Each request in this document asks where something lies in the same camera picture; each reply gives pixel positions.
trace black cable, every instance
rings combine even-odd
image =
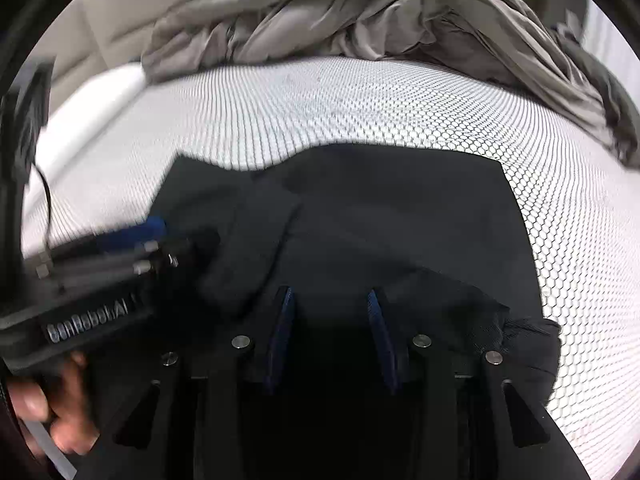
[[[51,236],[51,213],[52,213],[52,204],[51,204],[51,190],[49,189],[49,183],[47,182],[47,177],[44,176],[42,170],[38,167],[37,164],[34,164],[33,167],[38,172],[40,176],[40,180],[42,181],[42,186],[44,187],[44,194],[47,198],[47,229],[44,232],[44,248],[47,254],[50,254],[50,236]]]

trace white mesh surface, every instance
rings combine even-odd
[[[347,58],[220,67],[148,88],[54,184],[54,238],[141,219],[178,151],[246,170],[329,142],[502,163],[544,314],[562,325],[548,410],[591,478],[612,478],[640,439],[640,173],[529,98],[421,63]],[[44,210],[25,220],[28,250]]]

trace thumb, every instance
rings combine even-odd
[[[8,389],[15,415],[18,418],[41,422],[49,418],[47,397],[36,383],[12,381],[8,384]]]

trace gray blanket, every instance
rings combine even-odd
[[[292,55],[408,57],[528,89],[612,151],[602,98],[522,0],[186,0],[156,23],[151,81]]]

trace silver bolt head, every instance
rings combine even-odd
[[[237,335],[231,340],[231,346],[233,348],[247,348],[251,344],[251,338],[245,335]]]
[[[175,365],[178,362],[178,354],[175,352],[167,352],[166,354],[162,354],[160,360],[164,366]]]
[[[418,348],[428,348],[431,346],[431,338],[428,335],[418,334],[414,336],[413,339],[414,345]]]
[[[492,365],[499,365],[502,362],[502,354],[500,352],[496,352],[495,350],[489,350],[486,354],[484,354],[484,358]]]

